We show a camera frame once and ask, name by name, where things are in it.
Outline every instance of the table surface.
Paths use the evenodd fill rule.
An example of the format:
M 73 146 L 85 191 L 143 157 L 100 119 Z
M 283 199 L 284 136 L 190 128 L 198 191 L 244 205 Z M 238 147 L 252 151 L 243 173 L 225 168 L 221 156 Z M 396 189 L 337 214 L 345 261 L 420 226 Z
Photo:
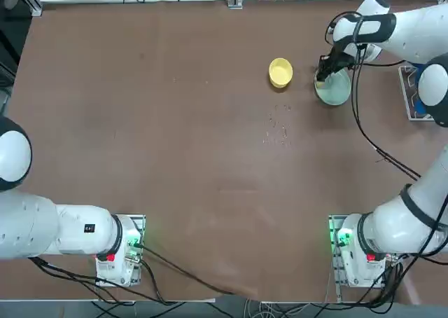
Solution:
M 395 11 L 433 1 L 393 1 Z M 317 100 L 328 21 L 357 1 L 58 6 L 34 18 L 9 116 L 34 161 L 23 191 L 56 203 L 145 214 L 145 243 L 221 288 L 259 300 L 323 301 L 329 214 L 368 212 L 408 178 L 356 128 L 349 104 Z M 285 92 L 267 67 L 294 67 Z M 381 61 L 392 61 L 384 53 Z M 419 172 L 447 139 L 407 120 L 398 72 L 365 67 L 360 115 L 378 144 Z M 95 272 L 89 256 L 50 261 Z M 216 296 L 149 259 L 169 299 Z M 29 261 L 1 262 L 0 298 L 92 298 Z M 400 300 L 445 302 L 446 268 L 417 263 Z M 146 275 L 136 290 L 153 293 Z M 118 296 L 136 299 L 116 290 Z M 344 290 L 345 300 L 363 291 Z M 329 288 L 335 300 L 335 287 Z

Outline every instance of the white robotic arm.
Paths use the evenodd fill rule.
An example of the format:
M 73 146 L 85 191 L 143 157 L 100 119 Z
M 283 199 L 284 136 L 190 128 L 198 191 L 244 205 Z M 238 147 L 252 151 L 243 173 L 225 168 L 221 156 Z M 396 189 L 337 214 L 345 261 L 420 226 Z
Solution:
M 355 64 L 358 49 L 369 62 L 381 49 L 423 66 L 419 97 L 434 121 L 448 127 L 448 4 L 388 13 L 386 0 L 365 0 L 330 25 L 333 47 L 321 57 L 316 83 Z
M 386 254 L 419 253 L 447 195 L 448 146 L 415 184 L 406 185 L 394 199 L 372 213 L 348 215 L 335 240 L 349 286 L 371 286 L 384 271 Z M 424 253 L 441 247 L 447 235 L 445 211 Z
M 32 147 L 25 131 L 0 117 L 0 260 L 94 255 L 99 279 L 122 286 L 137 283 L 141 250 L 133 244 L 142 243 L 144 216 L 111 215 L 90 205 L 55 205 L 47 198 L 13 190 L 31 163 Z

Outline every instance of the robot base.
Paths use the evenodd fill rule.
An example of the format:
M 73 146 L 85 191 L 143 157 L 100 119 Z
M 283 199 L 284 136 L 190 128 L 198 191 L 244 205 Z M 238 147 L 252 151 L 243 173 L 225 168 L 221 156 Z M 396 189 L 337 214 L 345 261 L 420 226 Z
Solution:
M 142 243 L 145 234 L 145 215 L 117 214 L 122 225 L 120 248 L 114 256 L 107 256 L 106 261 L 96 258 L 97 277 L 122 286 L 140 284 L 142 249 L 131 244 Z M 113 286 L 105 282 L 97 282 L 100 286 Z
M 380 261 L 368 261 L 359 246 L 356 229 L 360 217 L 360 214 L 328 217 L 338 303 L 343 301 L 341 286 L 369 288 L 383 273 L 386 265 L 385 258 Z M 383 285 L 381 280 L 373 287 L 381 288 Z

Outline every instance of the blue object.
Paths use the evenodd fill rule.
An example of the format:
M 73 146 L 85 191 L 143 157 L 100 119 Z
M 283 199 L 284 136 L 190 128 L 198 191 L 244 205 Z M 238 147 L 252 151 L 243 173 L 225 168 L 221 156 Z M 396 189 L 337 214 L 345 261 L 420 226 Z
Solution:
M 413 64 L 412 62 L 410 62 L 410 64 L 417 68 L 417 71 L 415 73 L 415 86 L 419 87 L 420 76 L 421 73 L 423 73 L 423 69 L 425 68 L 426 64 Z
M 415 103 L 414 103 L 414 109 L 415 109 L 415 111 L 416 111 L 417 113 L 420 113 L 420 114 L 425 114 L 425 113 L 426 113 L 425 106 L 423 105 L 423 102 L 422 102 L 420 99 L 418 99 L 417 101 L 415 101 Z

